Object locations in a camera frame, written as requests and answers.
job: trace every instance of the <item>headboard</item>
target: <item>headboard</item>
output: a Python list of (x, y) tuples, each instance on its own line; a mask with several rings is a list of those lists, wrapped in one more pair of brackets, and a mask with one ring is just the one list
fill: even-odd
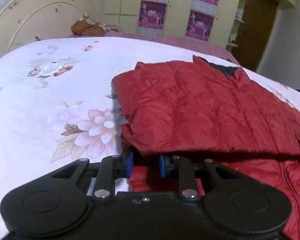
[(86, 13), (102, 21), (89, 0), (12, 0), (0, 12), (0, 57), (36, 40), (69, 37)]

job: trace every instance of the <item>mattress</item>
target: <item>mattress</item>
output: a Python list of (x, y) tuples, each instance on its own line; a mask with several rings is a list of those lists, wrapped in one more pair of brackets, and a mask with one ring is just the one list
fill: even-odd
[[(0, 201), (11, 189), (78, 158), (99, 162), (121, 153), (120, 111), (111, 80), (145, 63), (192, 56), (236, 66), (199, 52), (151, 41), (90, 37), (39, 41), (0, 58)], [(300, 111), (300, 93), (246, 70)], [(128, 191), (127, 180), (116, 191)], [(0, 238), (7, 229), (0, 216)]]

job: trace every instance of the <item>red jacket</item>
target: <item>red jacket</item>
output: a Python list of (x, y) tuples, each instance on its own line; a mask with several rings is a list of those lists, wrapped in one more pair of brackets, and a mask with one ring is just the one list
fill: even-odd
[[(211, 67), (195, 56), (193, 63), (139, 62), (113, 85), (129, 121), (122, 135), (141, 155), (182, 151), (196, 161), (209, 157), (280, 189), (293, 206), (285, 232), (300, 239), (298, 110), (242, 68)], [(146, 183), (148, 169), (136, 171), (134, 190), (154, 189)]]

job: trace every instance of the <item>orange petal print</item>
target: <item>orange petal print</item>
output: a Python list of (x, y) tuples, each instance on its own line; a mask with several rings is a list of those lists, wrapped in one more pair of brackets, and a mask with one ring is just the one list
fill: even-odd
[(84, 49), (84, 51), (89, 51), (89, 50), (92, 50), (93, 49), (93, 47), (91, 46), (91, 45), (88, 45), (85, 49)]
[(54, 75), (55, 77), (57, 77), (57, 76), (61, 75), (62, 73), (71, 70), (72, 68), (73, 68), (73, 66), (66, 66), (66, 67), (63, 67), (62, 69), (60, 69), (58, 72), (54, 73), (53, 75)]

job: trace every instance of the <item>brown door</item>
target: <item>brown door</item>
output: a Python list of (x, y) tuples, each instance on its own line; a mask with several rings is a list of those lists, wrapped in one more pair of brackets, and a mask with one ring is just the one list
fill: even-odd
[(241, 66), (256, 71), (266, 49), (279, 3), (276, 0), (250, 0), (244, 7), (242, 21), (232, 54)]

